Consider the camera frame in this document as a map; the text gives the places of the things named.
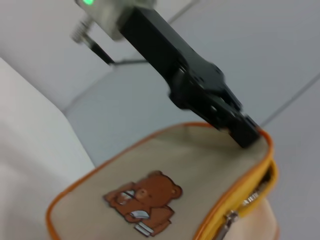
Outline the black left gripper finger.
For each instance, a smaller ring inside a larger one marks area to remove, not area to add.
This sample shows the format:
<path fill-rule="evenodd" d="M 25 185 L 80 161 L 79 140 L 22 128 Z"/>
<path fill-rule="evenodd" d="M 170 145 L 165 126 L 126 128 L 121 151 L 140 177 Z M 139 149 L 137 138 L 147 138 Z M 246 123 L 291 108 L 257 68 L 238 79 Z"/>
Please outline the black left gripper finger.
<path fill-rule="evenodd" d="M 248 115 L 216 95 L 193 96 L 185 105 L 214 128 L 228 130 L 241 148 L 250 147 L 260 138 L 258 126 Z"/>
<path fill-rule="evenodd" d="M 237 126 L 244 131 L 257 131 L 256 123 L 243 113 L 242 104 L 227 86 L 212 96 L 212 109 L 217 114 L 220 127 L 228 128 L 232 132 Z"/>

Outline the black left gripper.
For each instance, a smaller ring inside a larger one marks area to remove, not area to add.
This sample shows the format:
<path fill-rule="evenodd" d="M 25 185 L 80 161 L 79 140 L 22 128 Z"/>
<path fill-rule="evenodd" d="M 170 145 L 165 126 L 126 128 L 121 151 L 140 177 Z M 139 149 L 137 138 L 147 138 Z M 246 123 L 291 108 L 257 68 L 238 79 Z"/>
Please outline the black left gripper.
<path fill-rule="evenodd" d="M 225 98 L 224 75 L 217 66 L 195 52 L 155 10 L 135 7 L 120 32 L 164 78 L 178 108 Z"/>

